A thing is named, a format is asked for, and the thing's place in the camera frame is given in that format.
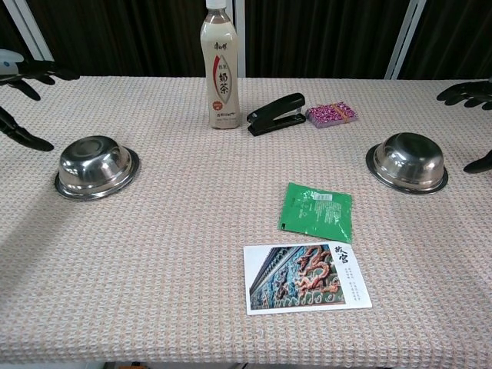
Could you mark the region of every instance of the black curtain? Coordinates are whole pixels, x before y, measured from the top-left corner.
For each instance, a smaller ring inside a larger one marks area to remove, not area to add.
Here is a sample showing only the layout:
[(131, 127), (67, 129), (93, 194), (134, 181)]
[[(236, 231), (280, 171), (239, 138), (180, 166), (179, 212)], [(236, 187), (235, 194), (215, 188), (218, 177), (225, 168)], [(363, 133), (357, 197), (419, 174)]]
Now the black curtain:
[(250, 77), (383, 78), (409, 0), (246, 0)]
[(28, 0), (53, 58), (82, 75), (202, 76), (204, 0)]
[(492, 1), (427, 0), (400, 78), (492, 76)]
[(28, 47), (3, 2), (0, 2), (0, 48), (31, 57)]

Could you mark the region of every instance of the black stapler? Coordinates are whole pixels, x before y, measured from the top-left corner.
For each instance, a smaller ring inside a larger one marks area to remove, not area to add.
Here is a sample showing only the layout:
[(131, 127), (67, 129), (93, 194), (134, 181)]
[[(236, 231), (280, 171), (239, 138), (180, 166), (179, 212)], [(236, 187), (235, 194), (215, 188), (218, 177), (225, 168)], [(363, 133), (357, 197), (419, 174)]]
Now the black stapler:
[[(305, 103), (304, 96), (299, 92), (279, 98), (263, 108), (253, 111), (246, 117), (251, 123), (248, 130), (253, 136), (259, 136), (303, 123), (306, 121), (306, 117), (301, 114), (301, 106)], [(280, 115), (293, 110), (297, 110), (296, 114), (279, 118)]]

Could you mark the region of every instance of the table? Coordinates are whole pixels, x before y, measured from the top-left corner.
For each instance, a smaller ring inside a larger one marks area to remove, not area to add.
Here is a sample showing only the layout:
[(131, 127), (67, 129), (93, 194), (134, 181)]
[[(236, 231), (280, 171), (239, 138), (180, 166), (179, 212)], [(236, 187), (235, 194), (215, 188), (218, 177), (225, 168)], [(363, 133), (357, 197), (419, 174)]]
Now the table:
[[(446, 107), (455, 81), (241, 79), (247, 114), (299, 91), (359, 121), (252, 137), (207, 126), (202, 78), (84, 77), (2, 106), (49, 153), (0, 137), (0, 361), (249, 361), (492, 367), (492, 115)], [(366, 151), (413, 131), (442, 148), (448, 186), (401, 194)], [(142, 167), (123, 192), (68, 201), (53, 181), (71, 142), (107, 135)], [(289, 181), (352, 194), (353, 247), (372, 309), (245, 313), (242, 248), (316, 241), (276, 227)]]

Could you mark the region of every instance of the green packet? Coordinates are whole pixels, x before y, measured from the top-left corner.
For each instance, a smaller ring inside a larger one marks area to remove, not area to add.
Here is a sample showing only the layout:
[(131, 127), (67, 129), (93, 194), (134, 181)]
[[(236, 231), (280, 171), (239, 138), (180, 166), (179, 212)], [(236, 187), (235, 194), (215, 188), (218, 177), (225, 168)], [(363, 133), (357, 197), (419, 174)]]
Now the green packet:
[(289, 183), (278, 229), (352, 242), (352, 197)]

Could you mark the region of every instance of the plastic bottle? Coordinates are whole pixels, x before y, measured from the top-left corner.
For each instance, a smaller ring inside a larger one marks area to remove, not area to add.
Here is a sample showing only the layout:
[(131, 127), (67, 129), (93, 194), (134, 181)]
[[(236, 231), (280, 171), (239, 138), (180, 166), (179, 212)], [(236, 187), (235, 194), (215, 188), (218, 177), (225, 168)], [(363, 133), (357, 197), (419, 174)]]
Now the plastic bottle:
[(225, 13), (225, 0), (207, 0), (201, 50), (207, 76), (208, 111), (213, 128), (239, 126), (238, 35)]

